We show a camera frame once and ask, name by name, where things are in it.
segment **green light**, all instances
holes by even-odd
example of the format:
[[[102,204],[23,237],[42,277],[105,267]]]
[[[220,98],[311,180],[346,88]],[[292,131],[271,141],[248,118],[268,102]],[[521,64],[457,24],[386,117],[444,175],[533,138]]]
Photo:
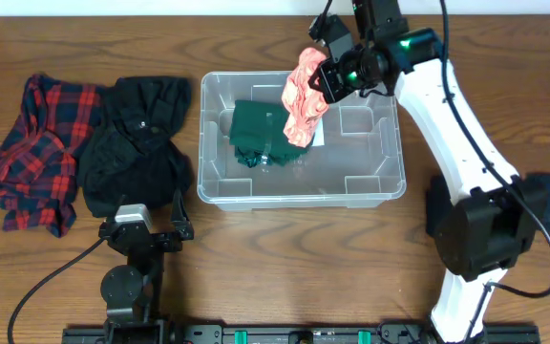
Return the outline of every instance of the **green light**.
[[[350,81],[354,81],[357,78],[358,78],[358,74],[356,72],[351,72],[351,73],[348,74],[348,79]]]

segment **crumpled pink fabric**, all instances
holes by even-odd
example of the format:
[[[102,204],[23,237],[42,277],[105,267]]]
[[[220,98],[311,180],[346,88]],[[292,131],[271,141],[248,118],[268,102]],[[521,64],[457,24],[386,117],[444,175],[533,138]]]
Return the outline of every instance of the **crumpled pink fabric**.
[[[299,57],[298,67],[287,77],[282,102],[290,113],[284,134],[299,147],[307,147],[313,139],[320,118],[328,110],[324,95],[309,87],[309,78],[326,56],[306,48]]]

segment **wooden table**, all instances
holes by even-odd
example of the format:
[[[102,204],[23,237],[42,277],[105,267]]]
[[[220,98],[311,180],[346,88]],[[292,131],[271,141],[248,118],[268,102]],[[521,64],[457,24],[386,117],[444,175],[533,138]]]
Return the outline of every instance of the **wooden table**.
[[[112,85],[119,76],[183,75],[193,105],[174,142],[197,167],[198,102],[210,71],[294,68],[311,41],[310,17],[0,18],[0,143],[34,72]],[[413,16],[413,28],[441,28]],[[352,18],[346,19],[355,28]],[[500,152],[521,173],[550,172],[550,16],[452,18],[452,59],[464,94]],[[423,319],[444,267],[424,233],[424,191],[438,173],[411,118],[399,111],[408,189],[376,209],[315,208],[224,213],[186,195],[194,242],[167,257],[162,308],[178,318],[228,324],[376,323]],[[81,194],[62,239],[43,228],[4,233],[0,210],[0,343],[10,314],[45,275],[97,239],[99,219]],[[164,228],[168,210],[156,212]],[[60,343],[73,324],[100,324],[101,278],[124,257],[103,245],[52,280],[21,312],[18,343]],[[504,280],[526,290],[550,282],[550,253],[537,235]],[[489,321],[535,321],[550,343],[550,298],[498,291]]]

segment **green tape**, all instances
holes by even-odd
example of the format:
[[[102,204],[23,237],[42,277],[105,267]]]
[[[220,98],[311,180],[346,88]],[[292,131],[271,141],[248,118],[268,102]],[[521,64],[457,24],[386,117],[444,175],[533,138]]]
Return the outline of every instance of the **green tape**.
[[[370,344],[369,331],[358,331],[358,344]]]
[[[247,344],[247,332],[235,331],[235,344]]]

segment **white wall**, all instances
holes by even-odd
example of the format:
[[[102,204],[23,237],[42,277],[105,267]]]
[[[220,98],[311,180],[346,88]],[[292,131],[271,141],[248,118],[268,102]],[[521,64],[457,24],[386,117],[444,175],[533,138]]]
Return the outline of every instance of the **white wall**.
[[[315,15],[327,0],[0,0],[0,15]],[[440,13],[438,0],[399,0],[406,14]],[[331,12],[351,14],[351,0]],[[550,13],[550,0],[448,0],[450,13]]]

